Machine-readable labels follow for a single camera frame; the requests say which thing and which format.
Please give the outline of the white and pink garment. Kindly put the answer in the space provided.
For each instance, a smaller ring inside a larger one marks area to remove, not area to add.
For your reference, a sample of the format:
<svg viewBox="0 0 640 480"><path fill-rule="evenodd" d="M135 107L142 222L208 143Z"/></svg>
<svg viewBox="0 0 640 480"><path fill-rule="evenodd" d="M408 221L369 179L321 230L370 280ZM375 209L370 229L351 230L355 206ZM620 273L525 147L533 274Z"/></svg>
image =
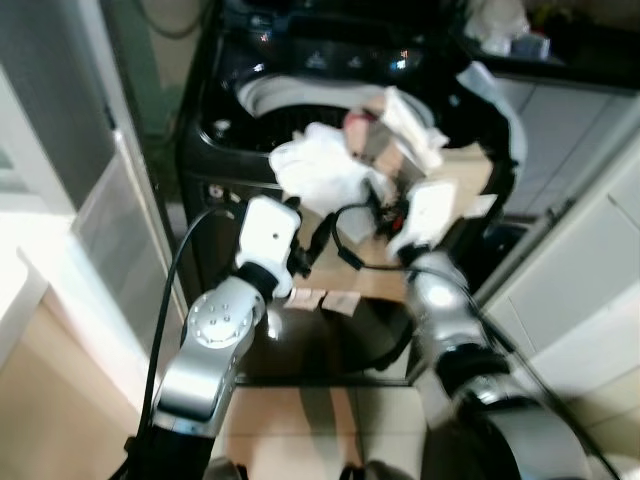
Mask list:
<svg viewBox="0 0 640 480"><path fill-rule="evenodd" d="M349 155L371 170L367 177L381 204L392 204L438 169L449 142L429 109L396 87L349 110L343 134Z"/></svg>

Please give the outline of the white cloth tag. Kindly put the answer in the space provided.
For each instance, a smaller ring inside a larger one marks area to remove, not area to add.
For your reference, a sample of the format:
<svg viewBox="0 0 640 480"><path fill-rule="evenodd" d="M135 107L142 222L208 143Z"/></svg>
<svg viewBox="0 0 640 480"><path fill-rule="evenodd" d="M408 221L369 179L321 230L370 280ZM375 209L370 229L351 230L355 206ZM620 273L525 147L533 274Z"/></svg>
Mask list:
<svg viewBox="0 0 640 480"><path fill-rule="evenodd" d="M495 202L497 202L498 195L479 195L471 202L470 207L465 212L465 218L485 218L486 215L492 211Z"/></svg>

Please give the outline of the light grey cabinet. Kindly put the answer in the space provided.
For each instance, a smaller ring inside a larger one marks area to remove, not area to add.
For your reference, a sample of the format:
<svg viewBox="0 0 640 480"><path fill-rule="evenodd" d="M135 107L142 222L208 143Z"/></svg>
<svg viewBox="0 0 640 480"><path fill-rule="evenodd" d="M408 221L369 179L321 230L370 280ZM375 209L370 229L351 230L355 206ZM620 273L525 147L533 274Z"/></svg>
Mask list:
<svg viewBox="0 0 640 480"><path fill-rule="evenodd" d="M589 428L639 417L639 187L632 137L489 305Z"/></svg>

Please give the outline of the black countertop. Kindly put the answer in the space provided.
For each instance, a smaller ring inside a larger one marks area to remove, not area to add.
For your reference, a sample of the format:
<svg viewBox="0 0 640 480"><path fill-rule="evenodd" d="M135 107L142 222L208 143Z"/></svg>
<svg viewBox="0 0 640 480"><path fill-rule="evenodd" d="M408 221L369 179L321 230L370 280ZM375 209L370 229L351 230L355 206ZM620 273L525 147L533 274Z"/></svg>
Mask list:
<svg viewBox="0 0 640 480"><path fill-rule="evenodd" d="M499 77L586 90L640 90L639 0L522 0L532 32L550 40L550 58L485 54L465 35L468 0L451 0L452 31Z"/></svg>

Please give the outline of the pinkish care label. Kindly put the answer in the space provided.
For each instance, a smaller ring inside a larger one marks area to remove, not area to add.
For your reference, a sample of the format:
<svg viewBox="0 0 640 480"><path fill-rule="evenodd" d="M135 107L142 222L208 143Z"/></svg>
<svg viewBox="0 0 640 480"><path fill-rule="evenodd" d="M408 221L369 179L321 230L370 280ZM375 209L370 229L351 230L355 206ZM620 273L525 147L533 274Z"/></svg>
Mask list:
<svg viewBox="0 0 640 480"><path fill-rule="evenodd" d="M361 294L348 291L329 291L325 294L321 307L338 314L352 316L360 305Z"/></svg>
<svg viewBox="0 0 640 480"><path fill-rule="evenodd" d="M310 288L294 288L289 296L285 298L285 308L296 308L296 310L314 311L321 305L326 292L316 291Z"/></svg>

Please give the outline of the white base cabinet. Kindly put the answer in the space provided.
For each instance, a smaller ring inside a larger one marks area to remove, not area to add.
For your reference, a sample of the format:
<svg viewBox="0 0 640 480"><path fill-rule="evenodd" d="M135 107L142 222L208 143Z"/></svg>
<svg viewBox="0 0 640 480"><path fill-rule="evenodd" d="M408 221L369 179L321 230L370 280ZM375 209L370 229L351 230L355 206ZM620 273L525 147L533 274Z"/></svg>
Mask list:
<svg viewBox="0 0 640 480"><path fill-rule="evenodd" d="M521 79L497 83L527 134L527 159L503 210L521 218L539 218L579 195L580 179L596 165L605 137L639 96Z"/></svg>

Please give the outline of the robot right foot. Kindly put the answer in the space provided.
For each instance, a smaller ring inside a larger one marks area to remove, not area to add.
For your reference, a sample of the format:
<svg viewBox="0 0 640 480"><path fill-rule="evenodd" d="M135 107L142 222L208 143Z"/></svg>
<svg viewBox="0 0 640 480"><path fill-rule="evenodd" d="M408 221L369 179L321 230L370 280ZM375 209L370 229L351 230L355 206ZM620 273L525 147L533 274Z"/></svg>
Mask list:
<svg viewBox="0 0 640 480"><path fill-rule="evenodd" d="M364 480L416 480L411 474L388 462L371 460L364 466Z"/></svg>

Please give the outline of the black top-load washing machine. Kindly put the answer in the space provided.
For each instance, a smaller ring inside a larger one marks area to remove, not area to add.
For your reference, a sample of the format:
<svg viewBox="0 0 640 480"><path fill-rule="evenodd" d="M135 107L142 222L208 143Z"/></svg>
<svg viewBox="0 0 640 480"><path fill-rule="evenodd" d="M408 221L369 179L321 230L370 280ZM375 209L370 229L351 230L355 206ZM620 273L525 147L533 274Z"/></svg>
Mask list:
<svg viewBox="0 0 640 480"><path fill-rule="evenodd" d="M212 0L179 114L175 164L189 218L212 206L283 196L268 163L311 123L339 127L349 110L393 86L429 109L449 142L480 145L498 195L467 238L468 284L483 274L485 234L529 155L524 123L492 74L452 31L451 0ZM393 372L407 343L403 302L362 296L374 315L260 335L239 372L243 387L403 387Z"/></svg>

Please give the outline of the beige cloth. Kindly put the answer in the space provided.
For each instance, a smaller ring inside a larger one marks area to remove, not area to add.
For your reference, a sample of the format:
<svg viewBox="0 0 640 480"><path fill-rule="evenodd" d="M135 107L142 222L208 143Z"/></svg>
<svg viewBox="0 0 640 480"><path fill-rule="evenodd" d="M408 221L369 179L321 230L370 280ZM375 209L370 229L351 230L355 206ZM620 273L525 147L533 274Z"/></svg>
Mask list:
<svg viewBox="0 0 640 480"><path fill-rule="evenodd" d="M465 218L465 212L474 198L483 192L493 173L493 161L477 143L465 148L444 148L443 164L425 175L426 180L453 180L457 183L454 201L453 223L447 233L434 246L435 251L449 251L454 259L460 259L462 251L471 246L468 236L483 233L481 220ZM337 256L337 247L328 244L312 266L310 278L293 276L294 287L316 291L349 291L362 296L404 301L407 287L404 274L397 271L356 271L349 268Z"/></svg>

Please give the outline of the grey metal panel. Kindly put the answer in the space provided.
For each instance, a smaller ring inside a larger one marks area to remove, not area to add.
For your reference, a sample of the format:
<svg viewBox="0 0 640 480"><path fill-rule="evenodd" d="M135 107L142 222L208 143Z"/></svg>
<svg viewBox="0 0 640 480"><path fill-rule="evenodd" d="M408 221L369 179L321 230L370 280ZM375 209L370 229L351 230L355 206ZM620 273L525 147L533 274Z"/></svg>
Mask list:
<svg viewBox="0 0 640 480"><path fill-rule="evenodd" d="M111 160L74 223L86 265L72 292L101 323L141 342L155 333L166 261L151 219L154 206L138 186L133 156L122 133L108 138Z"/></svg>

